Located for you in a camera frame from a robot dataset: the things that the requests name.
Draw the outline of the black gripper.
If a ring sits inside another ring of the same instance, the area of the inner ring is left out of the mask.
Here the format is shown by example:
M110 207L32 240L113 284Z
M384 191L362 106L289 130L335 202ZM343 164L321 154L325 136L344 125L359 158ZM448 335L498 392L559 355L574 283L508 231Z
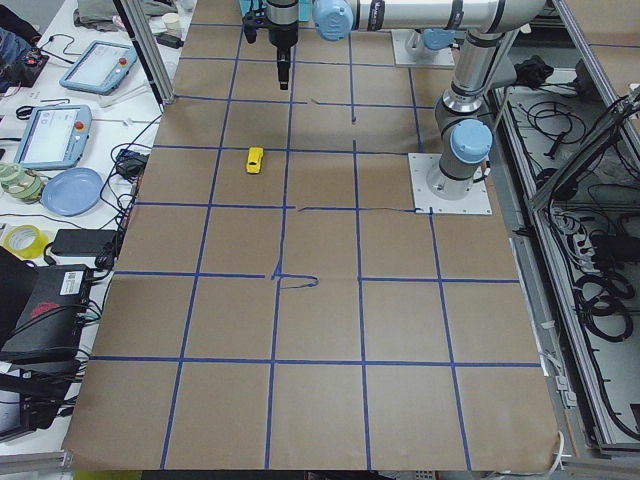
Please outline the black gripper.
M247 41L254 43L258 29L267 29L270 43L277 48L279 89L287 91L290 82L291 49L298 41L299 1L251 1L242 18Z

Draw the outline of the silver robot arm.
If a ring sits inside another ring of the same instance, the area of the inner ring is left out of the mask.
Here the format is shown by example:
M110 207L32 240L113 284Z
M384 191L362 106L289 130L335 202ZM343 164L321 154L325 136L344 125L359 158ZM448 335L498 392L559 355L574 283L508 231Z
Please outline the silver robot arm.
M464 32L451 84L435 109L443 152L426 176L436 196L459 200L467 195L492 147L493 136L477 112L499 63L500 45L506 34L529 23L542 7L540 1L315 1L312 20L327 41L358 30Z

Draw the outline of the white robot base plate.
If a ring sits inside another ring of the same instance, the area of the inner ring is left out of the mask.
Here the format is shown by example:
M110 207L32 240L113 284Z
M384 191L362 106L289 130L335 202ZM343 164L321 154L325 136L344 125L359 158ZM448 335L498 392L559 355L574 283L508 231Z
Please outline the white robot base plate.
M451 180L440 170L440 154L409 153L414 211L418 214L491 215L481 167L467 180Z

